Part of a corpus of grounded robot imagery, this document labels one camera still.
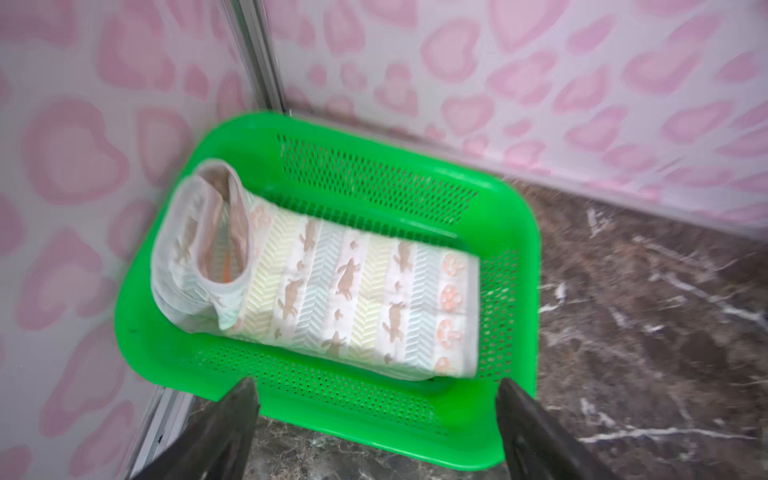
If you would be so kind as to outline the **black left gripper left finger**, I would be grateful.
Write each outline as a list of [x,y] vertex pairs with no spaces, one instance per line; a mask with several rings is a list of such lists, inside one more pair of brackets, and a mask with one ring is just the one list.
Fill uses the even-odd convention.
[[244,475],[260,403],[251,378],[241,379],[137,479],[241,479]]

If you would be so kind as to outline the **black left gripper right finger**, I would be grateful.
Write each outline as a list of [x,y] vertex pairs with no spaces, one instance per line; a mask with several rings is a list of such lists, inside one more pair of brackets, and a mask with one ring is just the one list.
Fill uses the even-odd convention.
[[618,478],[514,380],[500,381],[495,406],[512,479]]

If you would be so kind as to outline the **pastel striped animal towel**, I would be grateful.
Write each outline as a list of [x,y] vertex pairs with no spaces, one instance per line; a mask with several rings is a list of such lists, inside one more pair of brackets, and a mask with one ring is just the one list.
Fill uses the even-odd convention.
[[477,374],[479,273],[462,251],[281,208],[209,160],[169,200],[151,291],[185,332],[421,381]]

